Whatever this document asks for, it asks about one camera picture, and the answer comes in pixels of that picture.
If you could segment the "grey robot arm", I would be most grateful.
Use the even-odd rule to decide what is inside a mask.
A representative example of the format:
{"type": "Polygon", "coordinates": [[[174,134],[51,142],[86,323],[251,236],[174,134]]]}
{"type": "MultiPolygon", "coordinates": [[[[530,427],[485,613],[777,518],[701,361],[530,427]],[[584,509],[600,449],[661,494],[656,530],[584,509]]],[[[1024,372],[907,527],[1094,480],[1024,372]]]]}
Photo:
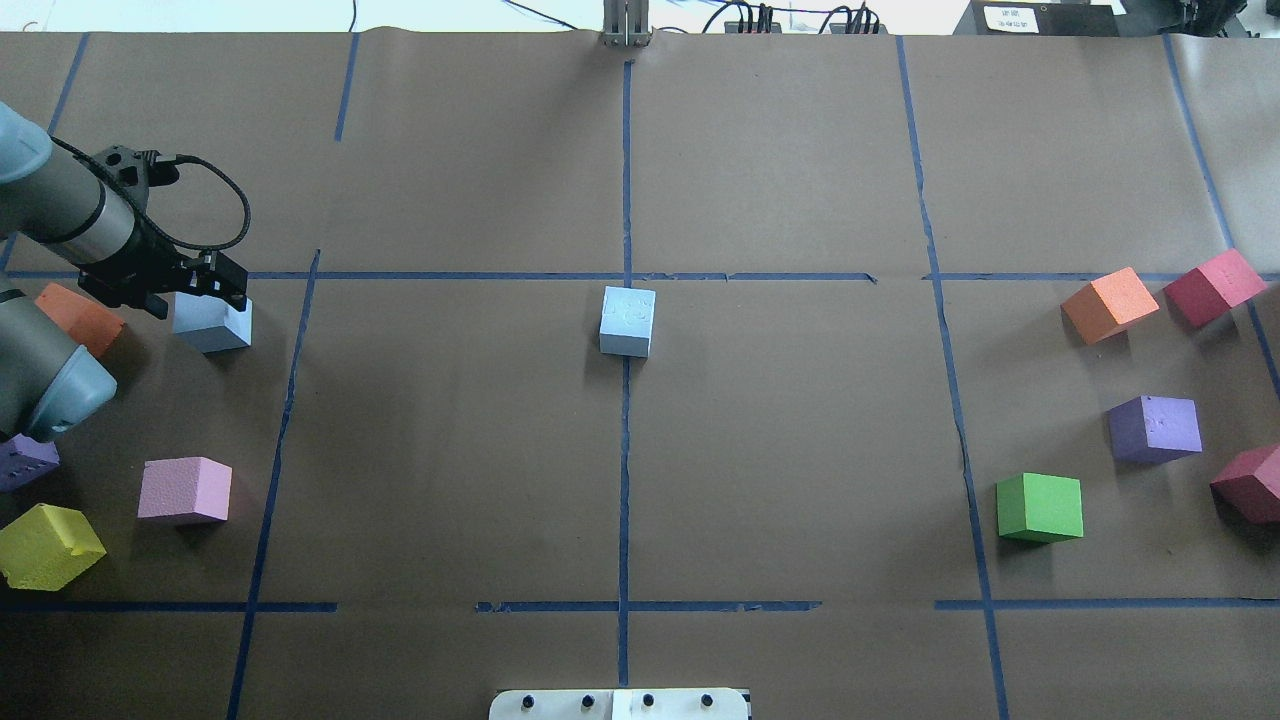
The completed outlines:
{"type": "MultiPolygon", "coordinates": [[[[19,238],[59,260],[64,275],[109,309],[165,319],[169,297],[250,304],[250,274],[229,251],[250,232],[247,193],[212,163],[183,152],[111,145],[86,152],[4,106],[3,238],[19,238]],[[239,224],[221,242],[180,240],[148,211],[154,190],[184,167],[209,170],[239,204],[239,224]]],[[[114,397],[114,375],[84,341],[42,313],[35,297],[3,277],[3,438],[50,441],[114,397]]]]}

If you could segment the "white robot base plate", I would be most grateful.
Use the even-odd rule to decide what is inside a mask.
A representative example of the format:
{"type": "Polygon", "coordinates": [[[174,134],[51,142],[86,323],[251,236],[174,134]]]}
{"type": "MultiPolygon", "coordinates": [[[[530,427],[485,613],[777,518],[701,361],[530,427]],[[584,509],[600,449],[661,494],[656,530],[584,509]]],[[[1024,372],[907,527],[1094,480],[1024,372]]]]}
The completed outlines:
{"type": "Polygon", "coordinates": [[[502,691],[489,719],[751,719],[746,691],[728,687],[502,691]]]}

